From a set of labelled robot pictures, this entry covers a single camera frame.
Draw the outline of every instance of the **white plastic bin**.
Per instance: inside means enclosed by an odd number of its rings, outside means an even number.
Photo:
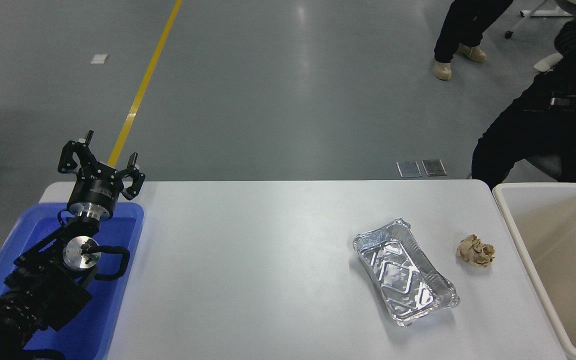
[[[576,360],[576,184],[500,184],[493,195],[563,349]]]

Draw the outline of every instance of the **aluminum foil tray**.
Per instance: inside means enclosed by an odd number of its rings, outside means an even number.
[[[352,247],[397,325],[459,303],[455,287],[430,263],[403,219],[357,235]]]

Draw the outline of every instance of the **sneaker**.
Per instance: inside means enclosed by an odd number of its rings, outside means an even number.
[[[432,72],[439,80],[448,81],[453,75],[453,71],[450,69],[450,63],[441,63],[435,59],[432,59]]]
[[[468,47],[462,43],[459,44],[457,49],[460,53],[466,55],[468,59],[471,59],[475,63],[485,63],[488,61],[488,55],[482,50],[481,46]]]

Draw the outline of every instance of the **epoxy floor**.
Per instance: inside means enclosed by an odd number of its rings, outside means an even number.
[[[485,34],[489,62],[456,55],[441,82],[450,3],[184,0],[117,166],[135,151],[151,181],[400,180],[397,161],[441,159],[464,179],[569,19],[505,39],[537,3],[517,0]],[[0,248],[48,185],[74,180],[57,173],[67,141],[94,130],[108,159],[174,4],[0,1]],[[525,162],[508,179],[541,181]]]

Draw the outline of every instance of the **crumpled brown paper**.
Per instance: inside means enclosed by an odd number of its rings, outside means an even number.
[[[457,246],[457,257],[476,267],[487,268],[494,259],[495,248],[491,244],[484,244],[477,235],[469,235],[461,240]]]

